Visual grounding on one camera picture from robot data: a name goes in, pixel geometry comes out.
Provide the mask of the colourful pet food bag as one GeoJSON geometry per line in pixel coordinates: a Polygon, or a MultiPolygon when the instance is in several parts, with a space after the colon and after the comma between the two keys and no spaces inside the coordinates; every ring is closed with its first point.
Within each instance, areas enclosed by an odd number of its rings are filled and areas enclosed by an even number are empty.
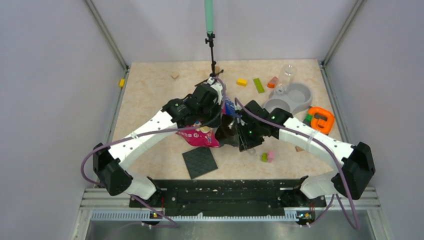
{"type": "Polygon", "coordinates": [[[177,131],[176,134],[194,147],[220,148],[223,145],[238,147],[240,141],[236,129],[235,104],[231,100],[226,100],[222,113],[221,125],[218,128],[204,126],[192,130],[177,131]]]}

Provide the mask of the clear plastic scoop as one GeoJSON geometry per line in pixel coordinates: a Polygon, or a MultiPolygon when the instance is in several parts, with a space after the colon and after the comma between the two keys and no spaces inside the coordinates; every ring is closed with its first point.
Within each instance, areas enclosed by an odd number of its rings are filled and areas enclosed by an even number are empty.
{"type": "Polygon", "coordinates": [[[256,150],[254,148],[250,148],[246,150],[246,153],[248,153],[250,156],[255,156],[256,150]]]}

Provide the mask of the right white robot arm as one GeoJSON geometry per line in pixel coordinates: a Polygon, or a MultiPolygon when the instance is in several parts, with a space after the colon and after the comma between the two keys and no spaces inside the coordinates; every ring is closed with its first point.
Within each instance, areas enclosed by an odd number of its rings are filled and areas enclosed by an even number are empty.
{"type": "Polygon", "coordinates": [[[302,148],[332,168],[331,172],[300,179],[299,189],[293,192],[297,205],[307,206],[314,198],[332,194],[353,200],[361,198],[376,172],[369,145],[336,140],[280,108],[268,112],[254,100],[246,105],[239,100],[235,102],[241,118],[241,150],[261,145],[264,137],[274,137],[302,148]]]}

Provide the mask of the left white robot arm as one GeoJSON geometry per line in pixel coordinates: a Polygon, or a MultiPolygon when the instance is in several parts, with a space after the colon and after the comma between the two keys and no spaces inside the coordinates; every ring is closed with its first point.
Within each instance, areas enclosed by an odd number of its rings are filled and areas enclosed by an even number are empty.
{"type": "Polygon", "coordinates": [[[184,98],[169,100],[151,119],[127,137],[99,143],[89,153],[92,168],[110,196],[136,195],[149,207],[160,202],[157,187],[147,176],[128,173],[133,163],[148,149],[176,133],[201,127],[217,128],[225,108],[226,86],[218,77],[198,83],[184,98]]]}

